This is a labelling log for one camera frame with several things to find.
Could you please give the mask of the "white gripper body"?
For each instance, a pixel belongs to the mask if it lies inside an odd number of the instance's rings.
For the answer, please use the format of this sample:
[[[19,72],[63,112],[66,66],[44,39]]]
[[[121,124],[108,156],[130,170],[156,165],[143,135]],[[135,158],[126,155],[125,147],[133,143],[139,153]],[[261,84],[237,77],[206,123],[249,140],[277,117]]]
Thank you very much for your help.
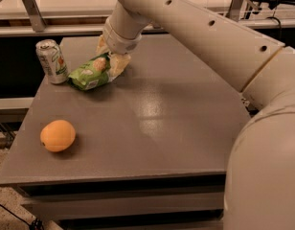
[[[129,54],[138,45],[141,35],[139,34],[134,39],[126,39],[118,35],[110,24],[109,19],[106,19],[102,31],[103,39],[109,48],[109,51],[115,54]]]

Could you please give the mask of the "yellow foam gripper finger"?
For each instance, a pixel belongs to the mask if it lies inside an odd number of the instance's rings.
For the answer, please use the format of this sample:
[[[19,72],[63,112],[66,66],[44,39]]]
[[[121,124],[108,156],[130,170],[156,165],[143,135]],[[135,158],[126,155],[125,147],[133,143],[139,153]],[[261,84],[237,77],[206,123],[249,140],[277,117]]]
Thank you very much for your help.
[[[98,40],[98,45],[96,48],[96,55],[99,56],[99,55],[103,55],[103,54],[108,54],[109,52],[110,52],[110,50],[103,38],[103,35],[101,35]]]
[[[109,56],[110,61],[110,69],[109,69],[109,75],[111,78],[118,77],[124,69],[127,67],[127,65],[130,63],[131,56],[129,54],[111,54]]]

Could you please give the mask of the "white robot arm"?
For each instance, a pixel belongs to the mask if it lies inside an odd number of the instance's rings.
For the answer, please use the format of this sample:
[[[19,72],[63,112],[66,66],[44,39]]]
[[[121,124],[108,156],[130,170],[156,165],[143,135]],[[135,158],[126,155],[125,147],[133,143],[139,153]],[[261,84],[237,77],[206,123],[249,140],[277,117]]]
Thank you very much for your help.
[[[259,111],[231,151],[223,230],[295,230],[295,50],[187,0],[117,1],[103,29],[112,52],[155,22]]]

